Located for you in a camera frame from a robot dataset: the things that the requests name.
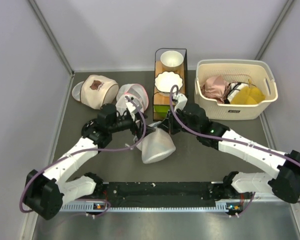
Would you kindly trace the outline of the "white mesh laundry bag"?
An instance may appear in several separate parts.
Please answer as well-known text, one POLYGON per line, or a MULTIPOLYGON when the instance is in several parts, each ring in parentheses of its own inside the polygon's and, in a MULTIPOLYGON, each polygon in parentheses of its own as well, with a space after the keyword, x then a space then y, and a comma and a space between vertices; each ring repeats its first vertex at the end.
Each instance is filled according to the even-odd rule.
POLYGON ((141 159, 144 164, 162 161, 176 150, 171 136, 159 128, 160 123, 161 121, 151 123, 149 127, 154 128, 154 131, 147 134, 136 146, 141 151, 141 159))

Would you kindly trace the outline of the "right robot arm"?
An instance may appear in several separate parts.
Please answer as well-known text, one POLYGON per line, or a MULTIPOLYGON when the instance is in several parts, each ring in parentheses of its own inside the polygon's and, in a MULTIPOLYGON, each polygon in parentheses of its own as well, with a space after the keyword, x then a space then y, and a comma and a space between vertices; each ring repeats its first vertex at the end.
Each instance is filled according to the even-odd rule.
POLYGON ((187 132, 204 146, 233 155, 259 168, 257 173, 233 171, 223 179, 229 198, 240 193, 267 193, 291 204, 300 203, 300 152, 273 150, 251 141, 233 129, 210 120, 195 103, 169 110, 158 127, 171 135, 187 132))

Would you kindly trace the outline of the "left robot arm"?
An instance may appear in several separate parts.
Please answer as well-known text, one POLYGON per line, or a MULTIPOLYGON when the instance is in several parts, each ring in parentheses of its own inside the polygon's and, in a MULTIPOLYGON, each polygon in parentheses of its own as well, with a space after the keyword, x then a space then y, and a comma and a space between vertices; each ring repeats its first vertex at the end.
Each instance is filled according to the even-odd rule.
POLYGON ((113 104, 104 104, 97 117, 82 127, 81 138, 68 152, 42 170, 32 170, 26 177, 20 197, 20 211, 35 212, 50 220, 74 200, 88 195, 99 198, 104 187, 95 174, 86 173, 72 181, 69 178, 91 158, 111 151, 107 145, 112 141, 113 133, 130 130, 139 142, 146 136, 147 117, 133 103, 127 105, 120 114, 113 104))

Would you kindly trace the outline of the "black wire wooden rack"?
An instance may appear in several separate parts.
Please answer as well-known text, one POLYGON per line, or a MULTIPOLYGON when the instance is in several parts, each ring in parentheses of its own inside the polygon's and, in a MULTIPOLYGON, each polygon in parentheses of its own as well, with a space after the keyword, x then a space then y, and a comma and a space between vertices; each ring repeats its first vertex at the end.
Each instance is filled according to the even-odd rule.
POLYGON ((155 52, 155 64, 154 64, 154 94, 152 97, 152 110, 153 110, 153 120, 154 121, 162 121, 161 120, 156 120, 154 119, 154 105, 163 105, 163 106, 169 106, 170 107, 170 93, 164 93, 164 92, 159 92, 157 88, 155 87, 155 78, 163 73, 163 72, 174 72, 176 74, 179 74, 180 77, 183 80, 183 87, 178 90, 179 93, 184 94, 185 96, 188 96, 188 88, 187 88, 187 80, 188 80, 188 62, 187 62, 187 50, 185 48, 160 48, 155 52), (161 54, 164 53, 165 51, 177 51, 180 52, 183 57, 183 63, 181 66, 175 70, 166 70, 164 69, 164 66, 162 65, 160 61, 161 54))

